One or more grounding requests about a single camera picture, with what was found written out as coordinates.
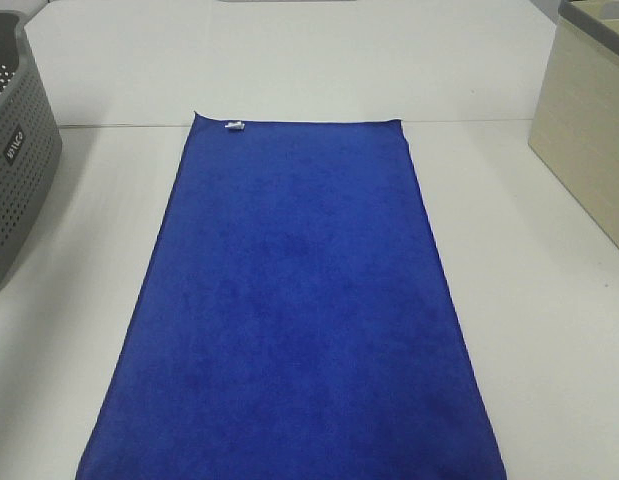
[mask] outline table surface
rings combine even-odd
[[[619,480],[619,251],[526,144],[552,25],[526,0],[465,3],[60,0],[32,20],[59,122],[94,127],[62,129],[56,180],[0,291],[0,480],[74,477],[193,109],[411,120],[510,480]]]

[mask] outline towel tag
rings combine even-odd
[[[245,129],[245,124],[240,120],[237,122],[229,122],[225,125],[225,128],[232,132],[242,132]]]

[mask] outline perforated basket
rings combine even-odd
[[[0,284],[38,215],[61,149],[24,16],[0,11]]]

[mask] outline beige storage box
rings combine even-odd
[[[529,145],[619,247],[619,1],[563,0]]]

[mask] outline blue towel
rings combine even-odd
[[[77,478],[505,478],[399,121],[196,116]]]

